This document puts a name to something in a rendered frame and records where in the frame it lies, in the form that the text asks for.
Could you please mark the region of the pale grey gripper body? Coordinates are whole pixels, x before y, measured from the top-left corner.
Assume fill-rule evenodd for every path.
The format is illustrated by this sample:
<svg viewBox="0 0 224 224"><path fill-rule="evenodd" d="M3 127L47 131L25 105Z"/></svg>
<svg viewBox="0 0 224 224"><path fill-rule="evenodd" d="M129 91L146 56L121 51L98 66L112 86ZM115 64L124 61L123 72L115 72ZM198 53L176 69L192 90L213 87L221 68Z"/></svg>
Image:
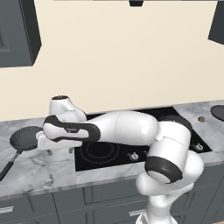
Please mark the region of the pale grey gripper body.
<svg viewBox="0 0 224 224"><path fill-rule="evenodd" d="M43 131L36 134L36 139L38 141L38 149L40 151L70 149L82 146L82 142L80 141L60 140L58 142L54 142L53 140L48 139Z"/></svg>

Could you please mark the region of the black glass hob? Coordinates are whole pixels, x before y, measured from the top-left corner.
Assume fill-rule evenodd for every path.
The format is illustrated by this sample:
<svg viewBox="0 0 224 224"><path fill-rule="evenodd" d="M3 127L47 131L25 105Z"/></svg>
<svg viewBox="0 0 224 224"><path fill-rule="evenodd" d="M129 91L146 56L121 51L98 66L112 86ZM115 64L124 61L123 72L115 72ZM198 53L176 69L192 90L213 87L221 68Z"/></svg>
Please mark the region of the black glass hob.
<svg viewBox="0 0 224 224"><path fill-rule="evenodd" d="M174 107L141 108L136 109L135 111L152 115L158 120L164 116L179 116L179 113ZM196 150L196 144L201 144L203 150ZM81 147L74 148L75 170L77 172L82 172L117 165L144 162L149 148L149 146L128 146L119 143L83 143ZM195 130L192 130L190 150L199 154L212 151ZM130 155L133 152L139 156L137 161L132 161L130 159Z"/></svg>

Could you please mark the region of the dark grey fixed front panel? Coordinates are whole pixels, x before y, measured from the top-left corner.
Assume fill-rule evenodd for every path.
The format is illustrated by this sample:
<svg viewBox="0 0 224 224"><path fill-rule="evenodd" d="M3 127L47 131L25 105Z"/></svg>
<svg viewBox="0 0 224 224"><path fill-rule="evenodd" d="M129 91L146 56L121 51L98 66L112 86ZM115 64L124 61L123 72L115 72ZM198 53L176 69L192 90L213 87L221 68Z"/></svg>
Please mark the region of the dark grey fixed front panel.
<svg viewBox="0 0 224 224"><path fill-rule="evenodd" d="M124 180L102 185L91 185L83 188L56 192L54 198L57 202L73 202L83 205L98 203L108 200L118 200L128 197L139 196L136 181Z"/></svg>

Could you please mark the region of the dark grey drawer front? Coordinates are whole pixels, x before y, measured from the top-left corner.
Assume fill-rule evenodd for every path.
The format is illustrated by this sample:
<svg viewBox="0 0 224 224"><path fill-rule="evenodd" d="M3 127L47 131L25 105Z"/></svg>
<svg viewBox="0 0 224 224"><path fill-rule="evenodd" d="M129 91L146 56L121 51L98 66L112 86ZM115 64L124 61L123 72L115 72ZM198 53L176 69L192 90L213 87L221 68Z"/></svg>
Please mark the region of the dark grey drawer front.
<svg viewBox="0 0 224 224"><path fill-rule="evenodd" d="M60 224L53 195L19 194L0 197L0 207L12 207L12 213L0 214L0 224L33 222L35 224Z"/></svg>
<svg viewBox="0 0 224 224"><path fill-rule="evenodd" d="M93 206L59 213L60 224L135 224L138 216L129 216L130 211L146 208L146 200L122 201L104 206Z"/></svg>

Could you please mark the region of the dark grey cupboard run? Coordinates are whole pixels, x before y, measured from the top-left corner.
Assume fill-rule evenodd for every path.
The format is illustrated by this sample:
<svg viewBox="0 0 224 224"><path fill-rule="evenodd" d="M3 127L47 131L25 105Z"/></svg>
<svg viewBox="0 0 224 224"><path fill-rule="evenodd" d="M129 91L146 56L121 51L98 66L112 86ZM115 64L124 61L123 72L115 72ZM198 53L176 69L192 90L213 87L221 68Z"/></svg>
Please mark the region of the dark grey cupboard run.
<svg viewBox="0 0 224 224"><path fill-rule="evenodd" d="M177 223L202 224L223 178L224 164L207 166L193 189L172 204L171 215Z"/></svg>

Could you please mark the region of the dark grey wall cupboard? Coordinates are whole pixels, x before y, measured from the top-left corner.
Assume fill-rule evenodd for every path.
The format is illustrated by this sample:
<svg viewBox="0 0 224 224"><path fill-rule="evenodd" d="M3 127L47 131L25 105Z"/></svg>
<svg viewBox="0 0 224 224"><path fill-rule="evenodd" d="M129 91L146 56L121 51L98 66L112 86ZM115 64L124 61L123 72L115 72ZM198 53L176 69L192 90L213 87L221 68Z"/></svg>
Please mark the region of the dark grey wall cupboard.
<svg viewBox="0 0 224 224"><path fill-rule="evenodd" d="M224 1L216 4L208 39L224 45Z"/></svg>
<svg viewBox="0 0 224 224"><path fill-rule="evenodd" d="M31 67L42 46L34 0L0 0L0 67Z"/></svg>

